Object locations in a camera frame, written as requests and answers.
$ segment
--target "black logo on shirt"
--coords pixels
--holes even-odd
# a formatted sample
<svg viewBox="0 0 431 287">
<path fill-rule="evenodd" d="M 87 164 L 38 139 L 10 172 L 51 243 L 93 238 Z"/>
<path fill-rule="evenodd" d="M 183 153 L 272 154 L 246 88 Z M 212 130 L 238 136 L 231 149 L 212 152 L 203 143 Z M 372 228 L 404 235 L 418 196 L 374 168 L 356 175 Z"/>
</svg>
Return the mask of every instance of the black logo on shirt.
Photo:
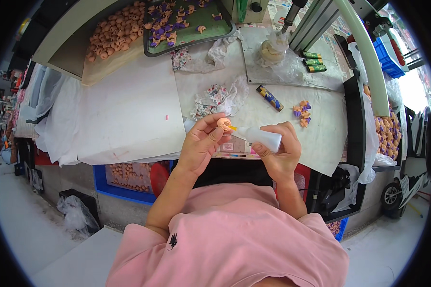
<svg viewBox="0 0 431 287">
<path fill-rule="evenodd" d="M 171 241 L 169 241 L 169 244 L 171 244 L 171 249 L 168 249 L 168 251 L 171 251 L 174 246 L 177 245 L 177 233 L 174 233 L 174 235 L 171 236 Z"/>
</svg>

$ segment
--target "white pipe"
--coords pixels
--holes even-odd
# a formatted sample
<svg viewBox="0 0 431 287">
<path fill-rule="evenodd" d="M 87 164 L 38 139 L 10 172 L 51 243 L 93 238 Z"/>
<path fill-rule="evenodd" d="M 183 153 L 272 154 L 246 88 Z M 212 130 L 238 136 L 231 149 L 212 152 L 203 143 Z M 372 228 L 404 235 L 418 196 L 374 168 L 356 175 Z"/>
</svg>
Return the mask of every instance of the white pipe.
<svg viewBox="0 0 431 287">
<path fill-rule="evenodd" d="M 372 98 L 374 116 L 389 117 L 385 78 L 383 77 L 380 61 L 378 60 L 369 34 L 348 0 L 333 1 L 353 33 L 354 40 L 361 52 L 362 61 L 364 62 L 365 71 L 369 79 L 370 97 Z"/>
</svg>

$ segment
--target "white paper sheet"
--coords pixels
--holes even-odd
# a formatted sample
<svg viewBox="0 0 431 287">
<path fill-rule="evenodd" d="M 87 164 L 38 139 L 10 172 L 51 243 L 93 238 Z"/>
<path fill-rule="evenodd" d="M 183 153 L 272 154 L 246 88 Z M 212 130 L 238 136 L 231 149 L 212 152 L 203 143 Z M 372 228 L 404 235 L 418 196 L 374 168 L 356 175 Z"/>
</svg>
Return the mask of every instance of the white paper sheet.
<svg viewBox="0 0 431 287">
<path fill-rule="evenodd" d="M 79 110 L 74 149 L 81 162 L 124 163 L 182 148 L 185 130 L 169 55 L 140 57 L 83 86 Z"/>
<path fill-rule="evenodd" d="M 188 51 L 193 57 L 204 57 L 212 46 L 195 45 Z M 241 43 L 237 40 L 228 46 L 225 69 L 197 74 L 176 71 L 177 90 L 182 114 L 190 118 L 193 108 L 193 95 L 208 89 L 212 84 L 225 83 L 233 76 L 245 72 Z M 320 89 L 294 86 L 267 85 L 266 88 L 284 105 L 277 112 L 255 90 L 258 85 L 249 85 L 249 95 L 244 106 L 232 119 L 234 126 L 262 126 L 290 121 L 302 146 L 299 163 L 318 172 L 331 176 L 340 162 L 347 135 L 346 105 L 344 95 Z M 292 106 L 301 100 L 308 100 L 312 106 L 311 122 L 308 128 L 299 125 L 298 118 L 292 114 Z"/>
</svg>

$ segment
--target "finger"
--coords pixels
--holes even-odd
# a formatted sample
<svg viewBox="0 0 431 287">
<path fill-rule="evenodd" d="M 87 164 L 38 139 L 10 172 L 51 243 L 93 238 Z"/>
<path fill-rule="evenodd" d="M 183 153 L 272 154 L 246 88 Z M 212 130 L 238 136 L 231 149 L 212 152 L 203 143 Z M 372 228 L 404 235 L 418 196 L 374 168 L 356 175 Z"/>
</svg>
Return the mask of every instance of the finger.
<svg viewBox="0 0 431 287">
<path fill-rule="evenodd" d="M 223 129 L 222 128 L 215 128 L 208 136 L 201 140 L 201 143 L 204 147 L 209 148 L 210 146 L 213 146 L 218 141 L 221 140 L 223 136 Z"/>
<path fill-rule="evenodd" d="M 263 161 L 270 161 L 273 154 L 268 147 L 264 146 L 259 142 L 252 144 L 252 149 L 260 156 Z"/>
<path fill-rule="evenodd" d="M 284 145 L 284 150 L 287 153 L 292 152 L 292 148 L 296 144 L 296 142 L 294 136 L 288 128 L 277 124 L 270 124 L 260 127 L 260 129 L 264 131 L 269 131 L 271 133 L 281 134 L 283 136 L 281 142 Z"/>
<path fill-rule="evenodd" d="M 217 126 L 217 121 L 219 120 L 219 118 L 224 118 L 224 117 L 225 117 L 224 112 L 210 114 L 208 116 L 205 116 L 204 118 L 201 118 L 198 122 L 196 122 L 196 124 L 192 127 L 192 129 L 204 131 L 211 124 L 212 124 L 212 127 L 215 128 Z"/>
<path fill-rule="evenodd" d="M 206 134 L 209 134 L 210 132 L 212 132 L 215 128 L 217 127 L 217 123 L 215 123 L 215 126 L 212 126 L 212 124 L 210 124 L 205 130 L 204 130 L 204 132 L 206 133 Z M 224 135 L 230 135 L 230 134 L 232 134 L 234 131 L 233 131 L 233 129 L 230 129 L 229 131 L 226 131 L 226 132 L 224 132 L 223 134 Z"/>
<path fill-rule="evenodd" d="M 224 135 L 218 142 L 217 144 L 219 146 L 223 145 L 224 143 L 226 143 L 227 141 L 230 141 L 232 139 L 231 135 Z"/>
<path fill-rule="evenodd" d="M 290 123 L 290 122 L 284 122 L 284 123 L 278 123 L 279 125 L 282 125 L 282 126 L 284 126 L 284 127 L 286 127 L 286 128 L 288 128 L 289 130 L 290 130 L 290 132 L 292 133 L 292 135 L 293 135 L 293 137 L 296 139 L 296 140 L 299 140 L 298 138 L 297 138 L 297 133 L 295 132 L 295 128 L 294 128 L 294 126 L 292 125 L 292 123 Z"/>
</svg>

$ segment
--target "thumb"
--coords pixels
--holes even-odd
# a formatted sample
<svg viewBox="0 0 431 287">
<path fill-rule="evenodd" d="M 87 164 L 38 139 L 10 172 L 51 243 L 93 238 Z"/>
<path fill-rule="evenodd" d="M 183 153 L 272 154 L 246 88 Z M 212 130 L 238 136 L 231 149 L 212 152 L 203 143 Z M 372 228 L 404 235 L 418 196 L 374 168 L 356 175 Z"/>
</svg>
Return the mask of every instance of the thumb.
<svg viewBox="0 0 431 287">
<path fill-rule="evenodd" d="M 208 134 L 208 137 L 203 140 L 203 144 L 206 147 L 212 146 L 216 144 L 223 136 L 223 129 L 222 128 L 215 128 L 210 134 Z"/>
<path fill-rule="evenodd" d="M 263 159 L 266 160 L 270 158 L 272 155 L 271 151 L 268 147 L 264 146 L 259 142 L 255 142 L 252 144 L 252 149 Z"/>
</svg>

